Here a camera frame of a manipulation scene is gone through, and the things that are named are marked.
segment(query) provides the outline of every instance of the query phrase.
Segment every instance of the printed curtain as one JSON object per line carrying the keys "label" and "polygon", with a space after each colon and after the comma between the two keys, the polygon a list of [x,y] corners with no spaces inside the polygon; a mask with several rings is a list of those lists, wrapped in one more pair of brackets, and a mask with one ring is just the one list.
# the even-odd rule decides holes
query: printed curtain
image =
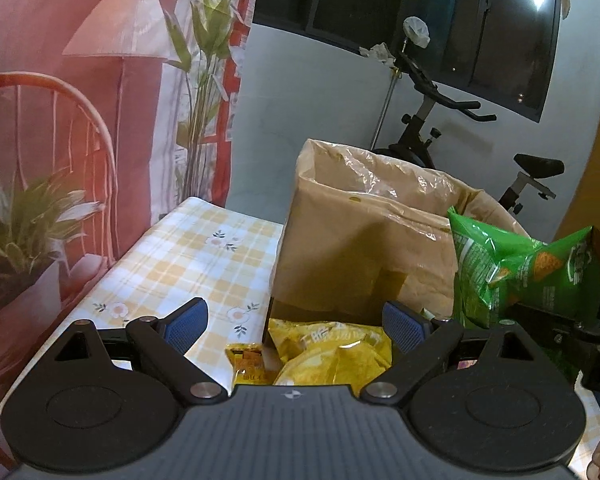
{"label": "printed curtain", "polygon": [[254,1],[0,0],[0,401],[152,224],[224,205]]}

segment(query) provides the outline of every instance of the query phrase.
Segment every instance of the checkered tablecloth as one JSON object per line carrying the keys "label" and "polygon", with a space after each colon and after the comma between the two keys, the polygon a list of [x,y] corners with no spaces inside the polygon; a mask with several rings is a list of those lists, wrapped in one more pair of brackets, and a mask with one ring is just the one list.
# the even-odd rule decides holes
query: checkered tablecloth
{"label": "checkered tablecloth", "polygon": [[[139,316],[164,317],[199,296],[209,307],[208,329],[186,357],[230,390],[232,367],[224,347],[229,342],[261,340],[281,234],[278,224],[189,198],[149,229],[107,273],[55,330],[15,385],[76,319],[92,319],[98,328],[118,328]],[[570,467],[585,479],[600,439],[600,409],[579,379],[576,392],[586,408],[587,429]]]}

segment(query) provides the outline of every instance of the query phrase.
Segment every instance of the window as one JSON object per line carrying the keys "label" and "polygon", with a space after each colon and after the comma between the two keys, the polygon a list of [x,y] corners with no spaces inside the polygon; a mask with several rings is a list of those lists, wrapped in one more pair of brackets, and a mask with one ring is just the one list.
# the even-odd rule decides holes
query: window
{"label": "window", "polygon": [[385,42],[396,53],[407,16],[429,26],[429,46],[408,52],[434,80],[540,120],[559,0],[256,0],[254,20],[355,52]]}

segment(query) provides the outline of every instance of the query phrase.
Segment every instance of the exercise bike seat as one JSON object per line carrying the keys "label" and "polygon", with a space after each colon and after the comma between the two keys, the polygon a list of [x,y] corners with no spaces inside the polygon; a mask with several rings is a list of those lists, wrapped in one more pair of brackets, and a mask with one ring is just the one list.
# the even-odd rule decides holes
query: exercise bike seat
{"label": "exercise bike seat", "polygon": [[564,173],[564,162],[556,158],[517,153],[513,160],[527,172],[531,178],[549,178]]}

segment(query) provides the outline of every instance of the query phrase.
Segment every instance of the yellow snack bag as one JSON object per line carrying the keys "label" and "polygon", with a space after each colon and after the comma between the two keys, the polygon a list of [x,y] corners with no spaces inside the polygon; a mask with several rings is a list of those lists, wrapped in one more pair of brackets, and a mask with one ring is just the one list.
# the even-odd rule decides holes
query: yellow snack bag
{"label": "yellow snack bag", "polygon": [[232,343],[224,352],[234,366],[234,384],[270,384],[258,343]]}
{"label": "yellow snack bag", "polygon": [[358,395],[391,366],[391,340],[380,327],[269,319],[269,334],[285,364],[274,384],[350,384]]}

